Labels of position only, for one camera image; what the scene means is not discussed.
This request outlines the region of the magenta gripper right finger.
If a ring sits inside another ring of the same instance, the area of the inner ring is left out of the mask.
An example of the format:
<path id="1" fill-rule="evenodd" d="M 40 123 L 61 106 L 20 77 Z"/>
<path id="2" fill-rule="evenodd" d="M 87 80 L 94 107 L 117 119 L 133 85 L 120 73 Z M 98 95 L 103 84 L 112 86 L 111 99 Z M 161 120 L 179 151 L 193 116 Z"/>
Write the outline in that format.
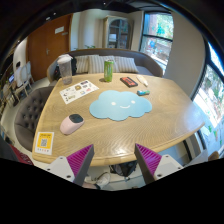
<path id="1" fill-rule="evenodd" d="M 160 155 L 140 144 L 135 144 L 134 153 L 146 184 L 150 184 L 183 168 L 170 155 Z"/>

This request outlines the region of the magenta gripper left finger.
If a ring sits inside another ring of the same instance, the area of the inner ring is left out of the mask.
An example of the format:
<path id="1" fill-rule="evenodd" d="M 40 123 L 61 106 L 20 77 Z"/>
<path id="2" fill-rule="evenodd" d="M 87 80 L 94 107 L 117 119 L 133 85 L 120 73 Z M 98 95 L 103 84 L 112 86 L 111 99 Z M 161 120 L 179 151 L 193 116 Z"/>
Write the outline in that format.
<path id="1" fill-rule="evenodd" d="M 89 145 L 67 157 L 59 156 L 45 170 L 82 186 L 93 156 L 94 146 Z"/>

